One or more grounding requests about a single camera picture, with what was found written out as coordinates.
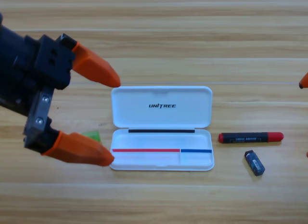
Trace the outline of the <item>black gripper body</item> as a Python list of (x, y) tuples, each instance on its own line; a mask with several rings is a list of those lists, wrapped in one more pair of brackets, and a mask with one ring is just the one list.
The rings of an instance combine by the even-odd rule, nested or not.
[(70, 83), (74, 58), (59, 39), (22, 37), (0, 26), (0, 105), (27, 118), (25, 148), (43, 154), (59, 136), (48, 113), (54, 90)]

